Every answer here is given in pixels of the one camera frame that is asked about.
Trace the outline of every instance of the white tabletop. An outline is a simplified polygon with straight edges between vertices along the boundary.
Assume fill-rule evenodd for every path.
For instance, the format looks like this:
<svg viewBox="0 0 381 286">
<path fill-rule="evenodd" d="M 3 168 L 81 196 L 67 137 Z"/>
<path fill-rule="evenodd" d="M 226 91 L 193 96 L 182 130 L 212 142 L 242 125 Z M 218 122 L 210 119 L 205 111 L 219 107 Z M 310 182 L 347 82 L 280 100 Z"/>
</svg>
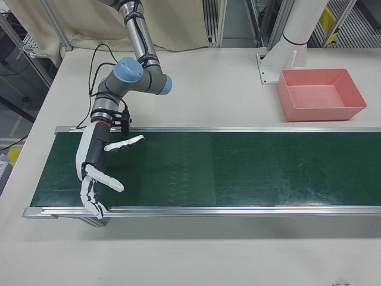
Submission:
<svg viewBox="0 0 381 286">
<path fill-rule="evenodd" d="M 347 122 L 285 122 L 255 49 L 160 52 L 166 96 L 125 97 L 134 127 L 381 127 L 381 50 L 309 50 L 306 67 L 346 68 L 368 107 Z M 103 229 L 28 220 L 56 126 L 88 109 L 92 51 L 67 53 L 0 197 L 4 285 L 380 285 L 380 218 L 128 218 Z M 118 53 L 117 58 L 126 54 Z M 100 52 L 96 64 L 110 61 Z M 105 69 L 99 78 L 108 73 Z"/>
</svg>

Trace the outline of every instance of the black cable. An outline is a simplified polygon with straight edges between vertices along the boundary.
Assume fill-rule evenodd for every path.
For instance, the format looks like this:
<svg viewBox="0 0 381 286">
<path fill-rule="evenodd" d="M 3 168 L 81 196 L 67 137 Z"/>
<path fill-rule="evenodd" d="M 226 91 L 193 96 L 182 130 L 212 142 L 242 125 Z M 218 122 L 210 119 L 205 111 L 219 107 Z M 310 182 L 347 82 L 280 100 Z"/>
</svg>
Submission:
<svg viewBox="0 0 381 286">
<path fill-rule="evenodd" d="M 19 75 L 21 72 L 27 70 L 28 67 L 29 67 L 29 63 L 27 63 L 26 67 L 23 68 L 22 70 L 19 70 L 17 73 L 0 74 L 0 76 L 17 76 L 17 75 Z"/>
<path fill-rule="evenodd" d="M 93 56 L 92 56 L 92 58 L 91 58 L 90 70 L 89 70 L 89 83 L 88 83 L 88 84 L 89 84 L 89 110 L 88 110 L 88 112 L 87 112 L 87 114 L 86 114 L 86 117 L 85 117 L 85 118 L 84 118 L 84 119 L 77 125 L 77 127 L 76 127 L 77 129 L 81 129 L 81 128 L 84 128 L 84 127 L 85 127 L 85 126 L 81 126 L 81 124 L 82 124 L 83 122 L 85 122 L 85 120 L 87 119 L 87 117 L 89 116 L 90 111 L 91 111 L 91 85 L 90 85 L 91 72 L 92 72 L 92 68 L 93 68 L 93 62 L 94 62 L 95 54 L 96 54 L 97 50 L 98 50 L 101 46 L 106 46 L 106 47 L 108 48 L 108 51 L 110 52 L 112 58 L 114 59 L 114 61 L 115 61 L 116 63 L 118 62 L 117 59 L 115 58 L 115 56 L 114 56 L 114 54 L 113 54 L 111 48 L 110 48 L 108 45 L 106 45 L 105 43 L 101 43 L 101 44 L 99 44 L 99 45 L 95 48 L 94 53 L 93 53 Z"/>
<path fill-rule="evenodd" d="M 140 0 L 136 1 L 135 2 L 135 5 L 133 7 L 133 11 L 136 12 L 138 10 L 138 6 L 139 4 L 141 4 Z M 144 53 L 148 54 L 149 51 L 148 51 L 148 46 L 147 46 L 147 43 L 145 42 L 145 39 L 143 37 L 143 33 L 138 25 L 138 22 L 136 21 L 136 18 L 133 19 L 133 23 L 135 25 L 135 28 L 136 28 L 136 31 L 138 32 L 138 35 L 143 43 L 143 46 L 144 46 Z"/>
<path fill-rule="evenodd" d="M 24 139 L 27 138 L 27 137 L 28 137 L 28 135 L 25 135 L 24 137 L 22 137 L 22 138 L 21 138 L 20 140 L 18 140 L 17 142 L 12 143 L 11 145 L 9 145 L 9 146 L 7 146 L 7 147 L 5 147 L 5 148 L 3 148 L 3 149 L 0 149 L 0 151 L 4 151 L 4 150 L 6 150 L 6 149 L 11 148 L 12 146 L 15 146 L 16 144 L 20 143 L 22 140 L 24 140 Z"/>
<path fill-rule="evenodd" d="M 90 72 L 89 72 L 89 92 L 90 92 L 90 80 L 91 80 L 91 72 L 92 72 L 92 69 L 93 69 L 93 62 L 94 62 L 94 58 L 95 58 L 95 54 L 97 52 L 97 50 L 101 47 L 101 46 L 106 46 L 108 48 L 108 51 L 110 52 L 111 56 L 113 57 L 114 61 L 117 63 L 117 59 L 115 58 L 113 52 L 111 51 L 110 47 L 108 45 L 106 45 L 105 43 L 101 43 L 99 44 L 95 50 L 94 50 L 94 53 L 93 53 L 93 56 L 91 58 L 91 63 L 90 63 Z"/>
<path fill-rule="evenodd" d="M 91 85 L 91 89 L 89 91 L 89 95 L 92 95 L 93 94 L 93 90 L 94 90 L 94 86 L 95 86 L 95 81 L 96 81 L 96 77 L 98 76 L 98 72 L 99 70 L 101 69 L 101 67 L 103 66 L 114 66 L 115 64 L 113 63 L 101 63 L 98 68 L 96 69 L 95 71 L 95 75 L 94 75 L 94 79 L 93 79 L 93 84 Z"/>
</svg>

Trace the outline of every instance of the pink plastic bin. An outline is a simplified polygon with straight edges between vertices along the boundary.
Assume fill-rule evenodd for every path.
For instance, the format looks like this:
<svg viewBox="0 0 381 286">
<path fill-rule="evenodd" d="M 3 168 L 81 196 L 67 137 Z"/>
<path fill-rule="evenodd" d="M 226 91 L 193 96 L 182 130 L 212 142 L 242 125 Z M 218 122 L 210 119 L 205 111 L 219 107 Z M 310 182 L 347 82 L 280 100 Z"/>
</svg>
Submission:
<svg viewBox="0 0 381 286">
<path fill-rule="evenodd" d="M 283 70 L 277 91 L 287 121 L 348 120 L 367 106 L 345 69 Z"/>
</svg>

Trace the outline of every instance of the metal bracket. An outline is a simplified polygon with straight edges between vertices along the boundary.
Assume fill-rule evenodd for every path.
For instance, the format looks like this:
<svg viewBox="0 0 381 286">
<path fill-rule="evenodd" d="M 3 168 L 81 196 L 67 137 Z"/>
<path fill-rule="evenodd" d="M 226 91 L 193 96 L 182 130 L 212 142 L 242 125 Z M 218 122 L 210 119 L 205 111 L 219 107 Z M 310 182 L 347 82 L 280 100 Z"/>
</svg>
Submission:
<svg viewBox="0 0 381 286">
<path fill-rule="evenodd" d="M 49 4 L 47 3 L 46 0 L 40 0 L 40 3 L 46 12 L 46 15 L 49 17 L 50 21 L 52 22 L 55 33 L 57 34 L 58 38 L 60 39 L 61 44 L 65 47 L 66 51 L 72 51 L 73 46 L 70 44 L 68 38 L 66 37 L 66 35 L 64 33 L 64 30 L 62 29 L 60 22 L 54 16 Z"/>
</svg>

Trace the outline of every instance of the floor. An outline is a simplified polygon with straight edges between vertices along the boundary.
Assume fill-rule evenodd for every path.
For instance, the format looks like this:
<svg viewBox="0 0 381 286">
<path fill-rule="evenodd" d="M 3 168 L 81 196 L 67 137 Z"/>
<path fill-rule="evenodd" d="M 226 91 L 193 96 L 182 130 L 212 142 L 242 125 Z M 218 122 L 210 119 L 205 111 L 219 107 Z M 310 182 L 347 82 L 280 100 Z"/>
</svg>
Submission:
<svg viewBox="0 0 381 286">
<path fill-rule="evenodd" d="M 49 89 L 40 80 L 39 76 L 23 56 L 17 59 L 19 53 L 18 49 L 13 50 L 6 59 L 8 63 L 7 67 L 0 64 L 0 74 L 17 73 L 26 67 L 27 69 L 16 76 L 1 76 L 0 94 L 33 117 L 36 117 Z M 23 96 L 1 79 L 5 79 L 20 92 L 28 96 L 29 102 L 24 102 Z M 1 104 L 0 115 L 0 148 L 27 135 L 32 128 L 32 123 Z"/>
</svg>

